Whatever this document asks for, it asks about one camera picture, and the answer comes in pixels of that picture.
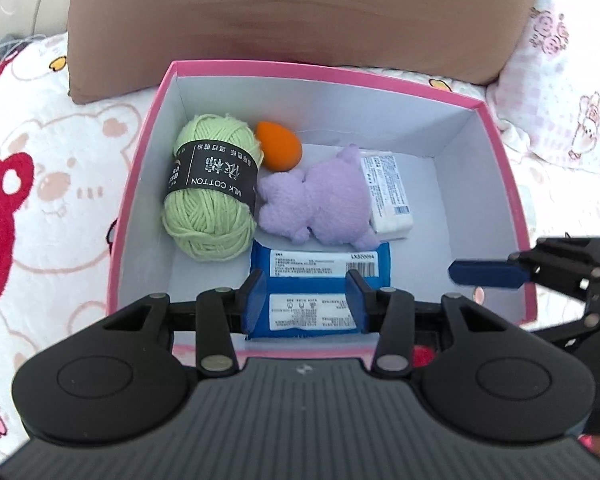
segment white package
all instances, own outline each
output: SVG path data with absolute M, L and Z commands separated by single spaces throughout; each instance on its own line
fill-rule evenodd
M 371 226 L 381 240 L 405 238 L 413 227 L 413 216 L 395 157 L 377 153 L 360 160 L 371 193 Z

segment gray gripper base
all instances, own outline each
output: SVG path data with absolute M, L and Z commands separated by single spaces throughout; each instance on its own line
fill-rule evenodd
M 95 449 L 35 440 L 0 473 L 8 480 L 594 480 L 600 460 L 572 438 L 527 448 L 469 440 L 435 421 L 407 384 L 376 380 L 354 359 L 250 359 L 242 373 L 200 384 L 156 431 Z

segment blue package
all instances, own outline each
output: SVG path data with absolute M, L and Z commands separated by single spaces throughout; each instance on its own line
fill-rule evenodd
M 347 271 L 357 270 L 373 288 L 391 285 L 387 242 L 376 251 L 332 253 L 272 250 L 254 241 L 251 271 L 255 269 L 264 274 L 266 296 L 264 304 L 257 302 L 262 309 L 257 322 L 249 323 L 250 337 L 358 332 L 345 300 Z M 256 313 L 246 315 L 253 319 Z

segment brown pillow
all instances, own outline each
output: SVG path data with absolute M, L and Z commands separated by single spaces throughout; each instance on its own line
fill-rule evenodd
M 493 80 L 534 0 L 70 0 L 78 104 L 157 85 L 174 59 L 381 66 Z

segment purple teddy bear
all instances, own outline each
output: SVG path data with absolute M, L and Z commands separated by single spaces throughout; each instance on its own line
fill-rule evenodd
M 351 244 L 359 251 L 380 245 L 369 224 L 371 196 L 355 144 L 306 173 L 293 168 L 261 178 L 258 192 L 266 202 L 258 224 L 267 233 L 303 244 L 313 232 L 325 245 Z

